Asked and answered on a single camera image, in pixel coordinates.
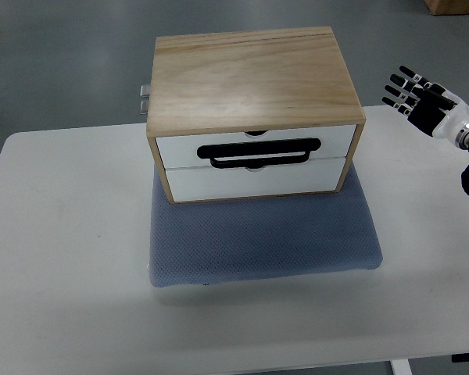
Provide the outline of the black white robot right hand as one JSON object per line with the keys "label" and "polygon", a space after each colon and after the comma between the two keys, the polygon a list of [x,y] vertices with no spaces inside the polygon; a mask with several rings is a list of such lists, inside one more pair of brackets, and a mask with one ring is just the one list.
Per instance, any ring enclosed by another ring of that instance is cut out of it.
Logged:
{"label": "black white robot right hand", "polygon": [[422,133],[433,138],[445,138],[465,149],[469,134],[469,105],[458,95],[436,82],[415,73],[406,66],[400,75],[390,76],[385,90],[390,94],[382,99],[404,115]]}

